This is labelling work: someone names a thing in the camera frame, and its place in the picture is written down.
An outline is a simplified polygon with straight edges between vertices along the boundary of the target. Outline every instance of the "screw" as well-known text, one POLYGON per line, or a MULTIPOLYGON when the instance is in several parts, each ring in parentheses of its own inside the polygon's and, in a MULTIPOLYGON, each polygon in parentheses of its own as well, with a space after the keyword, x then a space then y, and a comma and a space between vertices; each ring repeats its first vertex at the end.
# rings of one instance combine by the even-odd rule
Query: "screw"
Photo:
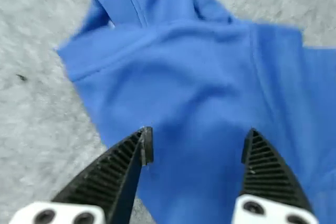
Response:
POLYGON ((254 201, 248 201, 244 204, 243 208, 249 212, 252 212, 257 215, 264 215, 265 211, 261 205, 254 201))
POLYGON ((34 224, 48 224, 51 223, 55 217, 55 212, 51 209, 40 212, 36 217, 34 224))
POLYGON ((308 224, 304 219, 297 215, 290 215, 287 217, 287 221, 291 224, 308 224))
POLYGON ((75 218, 73 224, 93 224, 94 220, 94 216, 91 213, 83 212, 75 218))

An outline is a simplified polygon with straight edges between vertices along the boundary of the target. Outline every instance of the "cloth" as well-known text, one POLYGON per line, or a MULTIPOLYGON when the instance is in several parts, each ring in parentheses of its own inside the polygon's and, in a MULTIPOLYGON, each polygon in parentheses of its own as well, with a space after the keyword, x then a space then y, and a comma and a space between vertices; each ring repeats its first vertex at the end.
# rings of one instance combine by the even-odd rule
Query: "cloth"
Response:
POLYGON ((298 29, 239 20, 215 0, 92 0, 58 53, 103 143, 153 127, 138 195, 157 223, 230 223, 251 127, 320 223, 336 221, 335 50, 305 48, 298 29))

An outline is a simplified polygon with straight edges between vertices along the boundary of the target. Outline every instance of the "gray carpet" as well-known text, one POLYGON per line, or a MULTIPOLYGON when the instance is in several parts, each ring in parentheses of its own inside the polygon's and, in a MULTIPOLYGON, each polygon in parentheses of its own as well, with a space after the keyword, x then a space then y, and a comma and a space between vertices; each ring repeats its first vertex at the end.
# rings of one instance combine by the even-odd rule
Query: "gray carpet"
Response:
MULTIPOLYGON (((52 50, 88 1, 0 0, 0 223, 50 199, 104 150, 52 50)), ((242 18, 299 26, 307 45, 336 45, 336 0, 220 1, 242 18)), ((152 223, 138 200, 132 223, 152 223)))

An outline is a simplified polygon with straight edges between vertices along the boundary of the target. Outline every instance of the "blue shirt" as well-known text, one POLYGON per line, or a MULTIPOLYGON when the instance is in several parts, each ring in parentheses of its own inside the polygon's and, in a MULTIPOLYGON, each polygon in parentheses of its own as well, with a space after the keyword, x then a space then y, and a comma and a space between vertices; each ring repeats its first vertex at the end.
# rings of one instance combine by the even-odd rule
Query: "blue shirt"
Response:
POLYGON ((92 0, 58 53, 105 145, 153 127, 155 162, 138 194, 157 223, 230 223, 251 127, 320 223, 336 221, 335 50, 215 0, 92 0))

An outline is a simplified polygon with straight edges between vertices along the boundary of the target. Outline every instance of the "floor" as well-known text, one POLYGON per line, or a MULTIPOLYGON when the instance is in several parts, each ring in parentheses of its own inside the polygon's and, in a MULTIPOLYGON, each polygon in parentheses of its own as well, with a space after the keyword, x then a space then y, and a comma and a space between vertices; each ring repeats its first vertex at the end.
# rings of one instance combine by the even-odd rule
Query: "floor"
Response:
MULTIPOLYGON (((336 0, 220 0, 241 18, 299 26, 336 45, 336 0)), ((50 199, 105 149, 53 51, 89 0, 0 0, 0 223, 50 199)), ((137 200, 131 223, 153 223, 137 200)))

